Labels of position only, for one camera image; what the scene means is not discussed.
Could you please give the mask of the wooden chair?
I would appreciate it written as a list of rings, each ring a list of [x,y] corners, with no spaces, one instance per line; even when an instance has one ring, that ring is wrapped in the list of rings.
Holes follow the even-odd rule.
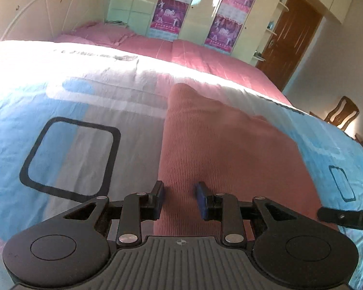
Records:
[[[345,132],[348,126],[359,116],[359,108],[347,96],[342,96],[337,106],[330,111],[325,122],[336,126]]]

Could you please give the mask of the blue white patterned blanket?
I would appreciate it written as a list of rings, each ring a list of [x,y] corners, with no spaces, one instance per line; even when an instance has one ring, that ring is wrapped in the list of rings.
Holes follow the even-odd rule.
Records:
[[[168,98],[186,84],[262,116],[297,144],[321,206],[363,210],[363,148],[340,129],[229,80],[102,46],[0,42],[0,289],[4,244],[106,189],[158,179]]]

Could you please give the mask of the pink bedspread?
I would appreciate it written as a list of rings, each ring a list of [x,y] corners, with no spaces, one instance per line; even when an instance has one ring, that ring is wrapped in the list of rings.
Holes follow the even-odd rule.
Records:
[[[166,41],[136,34],[116,49],[208,73],[291,105],[268,77],[253,65],[189,41]]]

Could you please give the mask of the pink pillow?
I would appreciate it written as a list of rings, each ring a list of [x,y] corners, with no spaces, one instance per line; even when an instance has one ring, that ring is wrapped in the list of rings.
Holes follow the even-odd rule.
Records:
[[[103,22],[89,22],[56,37],[57,43],[79,43],[118,48],[127,39],[136,34],[125,26]]]

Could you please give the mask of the lower right purple poster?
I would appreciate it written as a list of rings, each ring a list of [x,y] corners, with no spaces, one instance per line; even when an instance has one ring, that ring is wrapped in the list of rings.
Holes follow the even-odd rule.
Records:
[[[204,41],[204,46],[230,54],[243,26],[243,22],[216,15]]]

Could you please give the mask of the lower left purple poster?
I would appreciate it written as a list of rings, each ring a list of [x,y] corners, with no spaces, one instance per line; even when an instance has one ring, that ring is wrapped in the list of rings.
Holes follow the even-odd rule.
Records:
[[[189,4],[177,0],[158,0],[147,36],[174,41],[178,38]]]

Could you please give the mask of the brown wooden door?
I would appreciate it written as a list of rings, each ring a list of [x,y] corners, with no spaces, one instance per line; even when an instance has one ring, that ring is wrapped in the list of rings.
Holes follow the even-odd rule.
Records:
[[[321,22],[322,15],[306,0],[287,0],[256,67],[282,91],[289,82]]]

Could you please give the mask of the cream glossy wardrobe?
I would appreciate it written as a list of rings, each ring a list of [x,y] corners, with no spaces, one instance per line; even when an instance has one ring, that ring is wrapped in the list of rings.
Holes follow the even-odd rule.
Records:
[[[306,0],[320,13],[331,14],[343,22],[352,0]],[[140,35],[147,36],[158,0],[110,0],[108,21],[121,21]],[[277,12],[287,9],[287,0],[254,0],[232,55],[246,63],[253,60],[254,52],[262,47],[262,40],[273,29],[269,24],[277,21]],[[218,14],[221,0],[192,0],[185,15],[178,39],[204,45],[209,29]]]

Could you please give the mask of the cream round headboard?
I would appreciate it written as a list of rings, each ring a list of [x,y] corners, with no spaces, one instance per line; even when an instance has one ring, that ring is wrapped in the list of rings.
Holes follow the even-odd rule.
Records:
[[[0,0],[0,41],[50,41],[87,22],[103,22],[110,0]]]

